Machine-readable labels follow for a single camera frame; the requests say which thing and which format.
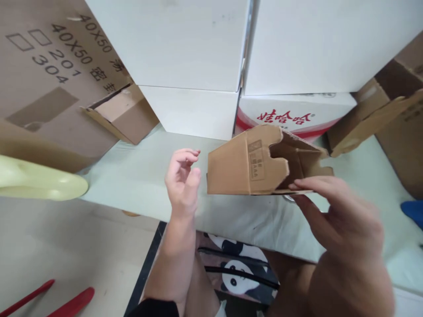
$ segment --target brown cardboard box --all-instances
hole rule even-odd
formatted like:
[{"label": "brown cardboard box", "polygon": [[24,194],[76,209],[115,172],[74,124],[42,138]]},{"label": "brown cardboard box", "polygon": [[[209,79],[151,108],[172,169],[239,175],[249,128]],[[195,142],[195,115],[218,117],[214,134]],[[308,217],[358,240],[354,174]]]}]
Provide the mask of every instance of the brown cardboard box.
[{"label": "brown cardboard box", "polygon": [[122,141],[138,144],[159,123],[137,85],[131,84],[88,108],[83,108]]},{"label": "brown cardboard box", "polygon": [[297,178],[333,175],[320,167],[325,149],[274,125],[244,131],[208,155],[207,193],[229,195],[294,194]]},{"label": "brown cardboard box", "polygon": [[358,105],[327,132],[331,156],[355,149],[423,98],[423,83],[396,60],[355,94]]},{"label": "brown cardboard box", "polygon": [[[395,59],[423,81],[423,32]],[[423,99],[376,134],[405,189],[423,199]]]},{"label": "brown cardboard box", "polygon": [[404,188],[423,199],[423,100],[376,134]]},{"label": "brown cardboard box", "polygon": [[[50,151],[74,154],[61,159],[79,158],[77,164],[61,162],[66,171],[100,158],[117,139],[79,108],[128,80],[84,0],[5,0],[0,17],[0,130],[5,133],[0,154],[35,161],[27,148],[46,151],[41,144],[48,144]],[[11,140],[20,141],[6,151]]]}]

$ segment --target right hand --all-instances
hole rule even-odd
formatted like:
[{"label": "right hand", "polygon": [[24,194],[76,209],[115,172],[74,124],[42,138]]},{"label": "right hand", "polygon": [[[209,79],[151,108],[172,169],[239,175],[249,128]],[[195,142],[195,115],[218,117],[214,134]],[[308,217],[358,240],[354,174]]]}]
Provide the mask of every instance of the right hand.
[{"label": "right hand", "polygon": [[307,196],[292,196],[331,257],[347,265],[381,259],[384,234],[379,210],[358,197],[347,183],[332,176],[315,176],[297,179],[289,188],[313,190],[329,202],[328,213],[322,213]]}]

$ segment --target black sleeve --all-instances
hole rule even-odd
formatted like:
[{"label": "black sleeve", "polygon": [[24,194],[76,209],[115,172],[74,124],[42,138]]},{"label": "black sleeve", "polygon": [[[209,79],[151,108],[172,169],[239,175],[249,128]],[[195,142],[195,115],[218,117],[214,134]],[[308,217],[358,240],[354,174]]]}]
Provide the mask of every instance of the black sleeve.
[{"label": "black sleeve", "polygon": [[142,301],[128,317],[179,317],[175,302],[166,302],[159,299]]}]

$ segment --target white box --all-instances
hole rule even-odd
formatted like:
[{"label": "white box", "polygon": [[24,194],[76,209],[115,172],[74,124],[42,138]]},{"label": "white box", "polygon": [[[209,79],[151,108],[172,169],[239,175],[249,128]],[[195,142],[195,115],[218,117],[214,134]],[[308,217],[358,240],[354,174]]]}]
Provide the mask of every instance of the white box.
[{"label": "white box", "polygon": [[250,0],[86,2],[137,85],[238,91]]},{"label": "white box", "polygon": [[357,91],[423,30],[422,0],[255,5],[246,95]]},{"label": "white box", "polygon": [[140,86],[167,132],[230,140],[238,92]]},{"label": "white box", "polygon": [[313,142],[357,102],[349,93],[245,96],[241,94],[235,135],[259,124],[278,125]]}]

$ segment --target person's leg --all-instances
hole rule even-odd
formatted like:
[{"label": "person's leg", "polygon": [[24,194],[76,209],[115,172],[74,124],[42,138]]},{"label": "person's leg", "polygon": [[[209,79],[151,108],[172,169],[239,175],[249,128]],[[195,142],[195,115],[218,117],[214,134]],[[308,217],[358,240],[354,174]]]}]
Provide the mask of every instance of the person's leg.
[{"label": "person's leg", "polygon": [[196,252],[193,275],[186,299],[185,316],[214,317],[219,308],[220,301],[207,276],[200,255]]},{"label": "person's leg", "polygon": [[307,293],[315,264],[278,252],[262,250],[280,283],[267,310],[268,317],[302,317],[308,313]]}]

